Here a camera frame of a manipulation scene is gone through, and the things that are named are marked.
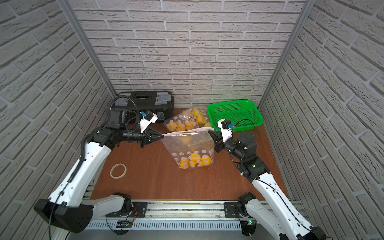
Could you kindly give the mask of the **dotted zip bag with pears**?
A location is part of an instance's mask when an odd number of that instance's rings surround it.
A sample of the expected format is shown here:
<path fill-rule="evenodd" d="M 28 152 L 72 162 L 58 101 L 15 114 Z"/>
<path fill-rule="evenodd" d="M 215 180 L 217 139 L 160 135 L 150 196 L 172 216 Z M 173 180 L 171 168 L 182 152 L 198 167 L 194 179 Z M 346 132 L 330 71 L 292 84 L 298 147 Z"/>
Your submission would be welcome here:
<path fill-rule="evenodd" d="M 215 162 L 214 141 L 209 134 L 213 128 L 203 127 L 164 135 L 162 142 L 180 169 L 207 167 Z"/>

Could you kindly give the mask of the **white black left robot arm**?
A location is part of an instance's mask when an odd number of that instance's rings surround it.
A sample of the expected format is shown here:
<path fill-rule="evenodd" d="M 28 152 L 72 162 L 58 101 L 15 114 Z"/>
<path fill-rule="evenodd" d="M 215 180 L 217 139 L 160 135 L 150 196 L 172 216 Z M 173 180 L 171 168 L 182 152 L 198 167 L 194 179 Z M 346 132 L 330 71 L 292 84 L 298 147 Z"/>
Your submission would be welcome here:
<path fill-rule="evenodd" d="M 52 227 L 79 233 L 94 219 L 111 213 L 137 215 L 129 195 L 114 193 L 94 201 L 84 201 L 83 197 L 99 167 L 120 142 L 137 142 L 144 147 L 164 138 L 150 128 L 157 119 L 151 111 L 110 107 L 109 118 L 81 141 L 80 157 L 62 183 L 47 199 L 39 199 L 34 205 L 34 210 L 48 223 L 49 235 Z"/>

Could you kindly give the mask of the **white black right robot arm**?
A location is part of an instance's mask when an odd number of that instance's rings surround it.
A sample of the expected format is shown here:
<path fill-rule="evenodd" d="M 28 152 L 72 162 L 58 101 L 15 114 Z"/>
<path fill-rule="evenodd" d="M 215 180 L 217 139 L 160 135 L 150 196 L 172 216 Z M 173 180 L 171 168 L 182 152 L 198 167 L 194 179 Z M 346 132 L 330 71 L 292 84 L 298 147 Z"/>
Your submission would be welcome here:
<path fill-rule="evenodd" d="M 257 155 L 254 135 L 241 133 L 233 140 L 232 131 L 209 131 L 215 143 L 215 151 L 227 151 L 238 159 L 234 163 L 241 175 L 262 194 L 270 210 L 256 197 L 247 193 L 239 197 L 238 203 L 244 214 L 256 219 L 276 240 L 325 240 L 321 227 L 313 226 L 294 207 L 278 186 L 267 165 Z"/>

